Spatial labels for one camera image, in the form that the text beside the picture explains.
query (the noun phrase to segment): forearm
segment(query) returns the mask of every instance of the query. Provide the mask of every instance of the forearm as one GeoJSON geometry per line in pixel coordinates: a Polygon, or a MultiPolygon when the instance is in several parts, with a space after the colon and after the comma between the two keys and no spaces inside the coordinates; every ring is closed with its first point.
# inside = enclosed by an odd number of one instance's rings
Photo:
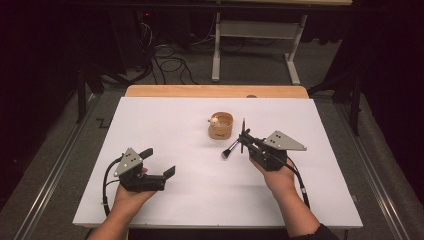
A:
{"type": "Polygon", "coordinates": [[[90,235],[89,240],[126,239],[128,225],[131,219],[111,215],[109,215],[103,224],[90,235]]]}
{"type": "Polygon", "coordinates": [[[290,237],[313,234],[320,226],[318,219],[293,189],[274,193],[290,237]]]}

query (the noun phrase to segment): white metal frame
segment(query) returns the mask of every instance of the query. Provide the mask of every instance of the white metal frame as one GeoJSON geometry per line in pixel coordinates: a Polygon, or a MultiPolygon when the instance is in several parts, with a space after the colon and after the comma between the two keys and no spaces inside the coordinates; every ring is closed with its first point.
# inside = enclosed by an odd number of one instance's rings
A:
{"type": "Polygon", "coordinates": [[[290,53],[284,54],[284,59],[289,70],[293,85],[300,85],[299,76],[293,59],[305,28],[307,15],[302,15],[299,23],[275,23],[254,21],[221,21],[221,14],[216,13],[215,23],[215,51],[212,63],[212,82],[219,82],[221,68],[220,40],[221,36],[229,37],[255,37],[271,39],[292,39],[290,53]]]}

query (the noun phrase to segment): sleeve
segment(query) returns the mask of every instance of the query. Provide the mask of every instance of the sleeve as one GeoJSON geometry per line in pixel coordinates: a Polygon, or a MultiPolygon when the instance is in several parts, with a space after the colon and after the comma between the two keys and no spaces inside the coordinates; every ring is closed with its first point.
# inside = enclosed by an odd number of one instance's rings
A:
{"type": "Polygon", "coordinates": [[[293,240],[338,240],[339,238],[334,235],[324,224],[320,224],[314,234],[291,238],[293,240]]]}

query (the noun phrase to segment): black cable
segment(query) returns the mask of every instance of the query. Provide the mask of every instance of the black cable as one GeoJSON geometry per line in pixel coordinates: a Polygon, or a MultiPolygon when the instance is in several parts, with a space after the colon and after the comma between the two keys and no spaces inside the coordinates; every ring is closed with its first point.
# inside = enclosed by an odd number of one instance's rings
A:
{"type": "Polygon", "coordinates": [[[281,162],[285,167],[290,169],[294,174],[296,174],[297,180],[299,181],[300,191],[302,192],[303,202],[310,209],[311,206],[309,205],[308,193],[306,192],[305,184],[303,183],[302,177],[300,176],[300,172],[299,172],[299,169],[297,169],[296,164],[294,164],[293,160],[289,156],[287,156],[287,158],[293,163],[294,167],[290,166],[289,164],[287,164],[287,162],[281,160],[275,155],[273,155],[273,157],[277,159],[279,162],[281,162]]]}
{"type": "Polygon", "coordinates": [[[106,187],[107,187],[109,184],[114,183],[114,182],[119,182],[119,179],[118,179],[118,180],[113,180],[113,181],[108,182],[108,183],[106,184],[106,187]]]}
{"type": "Polygon", "coordinates": [[[158,79],[156,78],[155,71],[153,71],[153,70],[152,70],[152,76],[153,76],[153,79],[155,80],[156,85],[159,85],[158,79]]]}
{"type": "MultiPolygon", "coordinates": [[[[229,38],[223,38],[223,40],[225,41],[225,42],[227,42],[227,43],[229,43],[229,38]]],[[[240,50],[242,50],[245,46],[246,46],[246,39],[242,39],[241,41],[241,46],[240,47],[238,47],[236,50],[225,50],[222,46],[220,47],[220,50],[221,51],[223,51],[223,52],[227,52],[227,53],[235,53],[235,52],[238,52],[238,51],[240,51],[240,50]]]]}
{"type": "MultiPolygon", "coordinates": [[[[123,84],[124,86],[127,86],[127,87],[128,86],[131,86],[135,82],[137,82],[137,81],[139,81],[139,80],[147,77],[150,74],[150,72],[152,71],[152,69],[153,69],[152,63],[149,62],[149,64],[146,66],[146,68],[145,68],[145,70],[144,70],[143,73],[141,73],[140,75],[138,75],[137,77],[135,77],[133,79],[128,80],[128,79],[120,76],[119,74],[116,74],[116,73],[114,73],[114,72],[112,72],[112,71],[110,71],[110,70],[108,70],[108,69],[106,69],[106,68],[104,68],[104,67],[102,67],[100,65],[97,65],[95,63],[91,63],[91,66],[93,66],[95,69],[97,69],[101,73],[104,73],[105,75],[111,77],[113,80],[115,80],[115,81],[117,81],[117,82],[119,82],[119,83],[121,83],[121,84],[123,84]]],[[[105,79],[102,79],[102,81],[103,82],[106,82],[108,84],[113,84],[113,83],[111,83],[111,82],[109,82],[109,81],[107,81],[105,79]]]]}
{"type": "Polygon", "coordinates": [[[84,240],[87,240],[87,239],[90,237],[90,235],[91,235],[91,233],[92,233],[93,231],[94,231],[94,228],[90,228],[90,229],[88,230],[87,234],[85,235],[84,240]]]}
{"type": "Polygon", "coordinates": [[[155,60],[156,65],[158,66],[158,68],[159,68],[159,70],[160,70],[160,72],[162,74],[162,78],[164,79],[164,84],[165,85],[167,84],[166,77],[165,77],[165,74],[164,73],[166,73],[166,72],[176,72],[179,69],[182,69],[181,72],[180,72],[180,76],[179,76],[181,84],[186,85],[186,83],[184,83],[184,81],[183,81],[182,75],[183,75],[183,73],[185,71],[187,71],[188,74],[189,74],[190,81],[192,83],[196,84],[196,85],[199,85],[199,83],[197,83],[196,81],[194,81],[193,75],[191,74],[191,71],[188,68],[187,62],[184,59],[182,59],[182,58],[173,57],[174,54],[175,54],[175,49],[173,47],[171,47],[171,46],[161,46],[161,47],[157,48],[157,50],[155,51],[154,60],[155,60]],[[156,53],[158,52],[158,50],[161,50],[161,49],[164,49],[164,48],[171,49],[172,50],[171,53],[169,53],[167,55],[164,55],[164,56],[157,56],[156,53]],[[158,59],[163,59],[164,61],[159,64],[158,59]],[[165,69],[164,68],[164,65],[165,64],[168,64],[168,63],[171,63],[171,62],[177,62],[177,63],[179,63],[179,65],[177,67],[174,67],[174,68],[169,69],[169,70],[168,69],[165,69]]]}
{"type": "Polygon", "coordinates": [[[199,50],[210,50],[213,49],[215,47],[215,43],[211,42],[211,40],[213,40],[213,38],[211,38],[208,41],[204,41],[202,43],[197,43],[195,45],[191,45],[191,47],[199,49],[199,50]]]}
{"type": "Polygon", "coordinates": [[[106,186],[107,186],[107,177],[109,175],[109,171],[110,169],[113,167],[113,165],[115,165],[116,163],[120,162],[122,158],[118,158],[116,160],[114,160],[106,169],[105,172],[105,177],[103,179],[103,208],[105,209],[105,214],[106,216],[109,215],[110,213],[110,209],[109,209],[109,204],[107,202],[107,195],[106,195],[106,186]]]}

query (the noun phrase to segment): white table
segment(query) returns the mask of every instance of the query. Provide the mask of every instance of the white table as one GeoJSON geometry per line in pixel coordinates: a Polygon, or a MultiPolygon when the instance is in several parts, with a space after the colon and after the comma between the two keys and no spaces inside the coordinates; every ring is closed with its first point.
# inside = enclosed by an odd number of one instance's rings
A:
{"type": "MultiPolygon", "coordinates": [[[[332,228],[358,228],[361,219],[337,164],[317,109],[310,99],[123,97],[106,136],[73,223],[87,227],[105,219],[102,180],[107,166],[128,147],[154,149],[144,163],[149,174],[176,165],[165,191],[133,219],[137,228],[273,228],[283,219],[261,174],[237,148],[220,154],[236,138],[242,119],[255,137],[280,130],[307,146],[289,151],[306,185],[311,209],[332,228]],[[218,111],[234,117],[233,136],[213,140],[208,118],[218,111]]],[[[108,187],[112,205],[116,185],[108,187]]]]}

